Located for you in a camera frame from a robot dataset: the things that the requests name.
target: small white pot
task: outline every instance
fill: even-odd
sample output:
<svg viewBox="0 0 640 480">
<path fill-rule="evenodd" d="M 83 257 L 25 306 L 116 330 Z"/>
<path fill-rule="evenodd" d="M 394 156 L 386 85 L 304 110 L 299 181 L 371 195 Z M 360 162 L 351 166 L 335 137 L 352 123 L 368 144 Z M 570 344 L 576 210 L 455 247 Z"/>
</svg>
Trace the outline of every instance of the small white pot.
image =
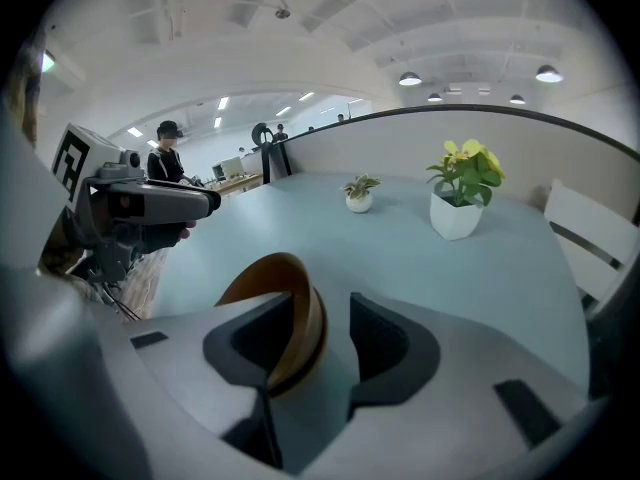
<svg viewBox="0 0 640 480">
<path fill-rule="evenodd" d="M 347 196 L 347 208 L 355 213 L 366 212 L 369 208 L 371 208 L 372 203 L 373 197 L 371 197 L 371 192 L 360 199 L 351 199 L 349 196 Z"/>
<path fill-rule="evenodd" d="M 431 225 L 445 240 L 458 240 L 469 236 L 480 222 L 484 206 L 470 205 L 456 208 L 442 197 L 447 193 L 431 194 Z"/>
</svg>

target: ceiling light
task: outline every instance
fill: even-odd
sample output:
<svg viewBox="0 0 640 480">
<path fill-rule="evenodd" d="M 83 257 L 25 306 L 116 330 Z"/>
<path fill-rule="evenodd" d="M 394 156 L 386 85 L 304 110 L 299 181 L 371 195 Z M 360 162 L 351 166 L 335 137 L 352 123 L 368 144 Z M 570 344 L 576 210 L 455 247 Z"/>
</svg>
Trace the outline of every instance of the ceiling light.
<svg viewBox="0 0 640 480">
<path fill-rule="evenodd" d="M 556 82 L 562 82 L 562 80 L 564 80 L 564 77 L 560 73 L 558 73 L 558 70 L 556 68 L 550 66 L 549 64 L 545 64 L 544 66 L 540 66 L 540 69 L 538 69 L 536 80 L 553 84 Z"/>
<path fill-rule="evenodd" d="M 53 55 L 51 55 L 48 51 L 42 54 L 42 72 L 49 71 L 53 65 L 56 63 Z"/>
<path fill-rule="evenodd" d="M 511 99 L 509 100 L 509 102 L 515 103 L 516 105 L 524 105 L 526 103 L 524 101 L 524 98 L 519 94 L 514 94 L 513 96 L 511 96 Z"/>
<path fill-rule="evenodd" d="M 400 85 L 417 85 L 422 83 L 422 80 L 420 80 L 420 77 L 413 71 L 407 71 L 402 74 L 398 83 Z"/>
</svg>

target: pendant light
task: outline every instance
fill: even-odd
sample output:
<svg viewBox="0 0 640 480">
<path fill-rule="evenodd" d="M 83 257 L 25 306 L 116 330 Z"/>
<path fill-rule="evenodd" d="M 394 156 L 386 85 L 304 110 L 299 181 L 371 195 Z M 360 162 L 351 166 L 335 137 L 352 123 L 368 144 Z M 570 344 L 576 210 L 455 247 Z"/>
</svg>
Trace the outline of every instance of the pendant light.
<svg viewBox="0 0 640 480">
<path fill-rule="evenodd" d="M 403 73 L 398 82 L 400 85 L 417 85 L 422 83 L 420 77 L 413 71 L 407 71 Z"/>
<path fill-rule="evenodd" d="M 524 98 L 519 94 L 514 94 L 513 96 L 511 96 L 511 99 L 509 100 L 509 102 L 515 103 L 516 105 L 524 105 L 526 103 L 524 101 Z"/>
<path fill-rule="evenodd" d="M 540 69 L 538 69 L 536 80 L 553 84 L 556 82 L 562 82 L 564 77 L 558 73 L 556 68 L 549 64 L 545 64 L 544 66 L 540 66 Z"/>
</svg>

